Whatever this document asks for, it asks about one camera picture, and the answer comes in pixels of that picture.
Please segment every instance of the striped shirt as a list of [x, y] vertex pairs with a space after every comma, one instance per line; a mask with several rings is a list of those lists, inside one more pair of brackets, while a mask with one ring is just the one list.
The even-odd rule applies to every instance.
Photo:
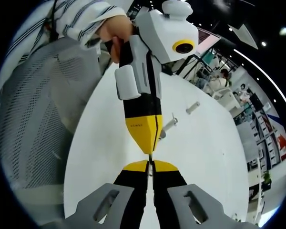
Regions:
[[[0, 70], [0, 91], [13, 70], [25, 62], [38, 48], [49, 43], [49, 22], [54, 0], [44, 0], [19, 28], [11, 41]], [[59, 38], [68, 36], [88, 49], [89, 40], [107, 18], [125, 15], [123, 9], [104, 0], [58, 0], [54, 20]]]

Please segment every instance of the mesh chair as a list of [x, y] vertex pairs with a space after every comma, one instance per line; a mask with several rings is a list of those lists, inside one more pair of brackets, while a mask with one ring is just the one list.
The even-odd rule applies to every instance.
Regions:
[[63, 182], [77, 123], [101, 78], [95, 50], [62, 38], [19, 65], [0, 97], [0, 159], [38, 224], [64, 217]]

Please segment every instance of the white round table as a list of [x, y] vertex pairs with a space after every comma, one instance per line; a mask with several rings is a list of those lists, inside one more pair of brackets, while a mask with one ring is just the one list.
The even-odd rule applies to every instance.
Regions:
[[[113, 183], [122, 168], [147, 159], [125, 125], [123, 103], [117, 97], [113, 64], [93, 92], [77, 126], [67, 161], [64, 210], [68, 217], [80, 200], [104, 183]], [[160, 140], [154, 159], [177, 166], [187, 184], [196, 184], [220, 201], [225, 213], [245, 220], [249, 184], [245, 154], [230, 113], [216, 100], [178, 76], [161, 74], [163, 125], [177, 126]], [[191, 114], [186, 108], [199, 101]], [[153, 190], [140, 228], [159, 228]]]

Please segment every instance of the human hand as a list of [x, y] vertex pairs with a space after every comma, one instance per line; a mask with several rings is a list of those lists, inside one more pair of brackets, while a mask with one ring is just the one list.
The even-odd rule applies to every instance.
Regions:
[[124, 42], [129, 41], [133, 34], [133, 24], [124, 15], [118, 15], [107, 19], [104, 24], [97, 30], [97, 34], [104, 42], [112, 40], [110, 56], [113, 62], [119, 63], [121, 46]]

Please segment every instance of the black ceiling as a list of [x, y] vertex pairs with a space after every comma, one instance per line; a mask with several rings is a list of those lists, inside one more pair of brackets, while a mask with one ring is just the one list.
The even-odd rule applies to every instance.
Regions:
[[[152, 3], [150, 3], [149, 0], [135, 0], [133, 5], [139, 4], [140, 6], [151, 8], [151, 4], [153, 4], [155, 9], [161, 10], [163, 1], [152, 0]], [[194, 25], [219, 34], [235, 43], [236, 49], [260, 66], [275, 81], [286, 97], [286, 36], [279, 35], [281, 28], [286, 27], [286, 0], [249, 0], [246, 2], [249, 2], [250, 5], [255, 5], [255, 7], [234, 8], [237, 13], [233, 13], [232, 17], [235, 17], [237, 22], [239, 22], [240, 18], [243, 19], [243, 23], [250, 30], [256, 41], [258, 50], [241, 42], [234, 32], [229, 31], [227, 22], [231, 18], [222, 17], [219, 13], [214, 12], [210, 5], [206, 6], [206, 2], [215, 2], [215, 0], [188, 0], [187, 2], [194, 8], [194, 13], [188, 17], [189, 22], [193, 22]], [[266, 42], [267, 46], [263, 47], [261, 42]], [[257, 83], [267, 93], [268, 97], [271, 100], [276, 99], [276, 110], [286, 128], [286, 103], [272, 83], [251, 63], [236, 54], [232, 48], [222, 45], [217, 46], [217, 48], [226, 57], [231, 55], [233, 62], [239, 65], [243, 63], [254, 79], [259, 78]]]

